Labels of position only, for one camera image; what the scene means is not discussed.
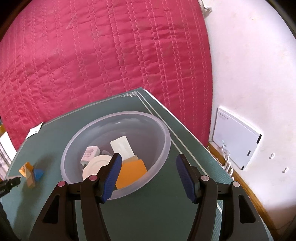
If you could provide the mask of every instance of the blue gripper pad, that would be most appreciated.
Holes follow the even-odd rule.
[[[111,197],[118,175],[121,170],[121,166],[122,158],[121,155],[118,155],[104,182],[104,192],[102,195],[103,202],[106,202],[107,199]]]
[[[198,178],[193,173],[191,165],[183,154],[177,156],[176,165],[186,195],[194,203],[197,199],[195,194],[195,182],[198,182]]]

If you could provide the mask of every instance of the translucent bowl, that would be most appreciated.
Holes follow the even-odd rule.
[[[170,151],[170,133],[166,125],[153,115],[125,111],[101,117],[78,131],[66,146],[61,174],[67,183],[82,182],[80,160],[88,146],[113,154],[110,141],[126,136],[131,148],[142,159],[147,173],[127,187],[114,190],[110,199],[126,196],[149,182],[161,169]]]

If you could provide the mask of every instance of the green tablecloth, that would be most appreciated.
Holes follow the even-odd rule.
[[[153,96],[139,88],[102,101],[91,103],[60,116],[42,126],[38,134],[29,137],[21,146],[9,170],[9,176],[19,175],[19,168],[27,161],[45,171],[34,189],[22,178],[18,188],[3,197],[7,217],[19,238],[27,240],[48,196],[62,180],[62,153],[73,135],[91,121],[120,111],[141,111],[162,119],[170,130],[171,149],[162,169],[136,192],[101,205],[104,220],[112,241],[187,240],[197,205],[186,197],[178,176],[175,159],[184,153],[191,165],[201,173],[222,183],[231,178],[212,158],[204,146]],[[217,205],[212,240],[218,240],[222,203]],[[84,241],[80,201],[76,203],[80,241]]]

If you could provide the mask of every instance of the pink quilt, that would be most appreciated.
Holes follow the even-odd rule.
[[[197,0],[32,0],[0,43],[0,115],[16,149],[29,129],[137,87],[204,144],[210,48]]]

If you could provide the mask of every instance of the pink screw head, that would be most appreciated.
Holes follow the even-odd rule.
[[[59,187],[63,187],[66,185],[66,182],[65,181],[60,181],[58,184],[57,184]]]
[[[95,181],[95,180],[98,179],[98,177],[97,177],[96,175],[91,175],[91,176],[89,177],[89,179],[90,179],[91,181]]]

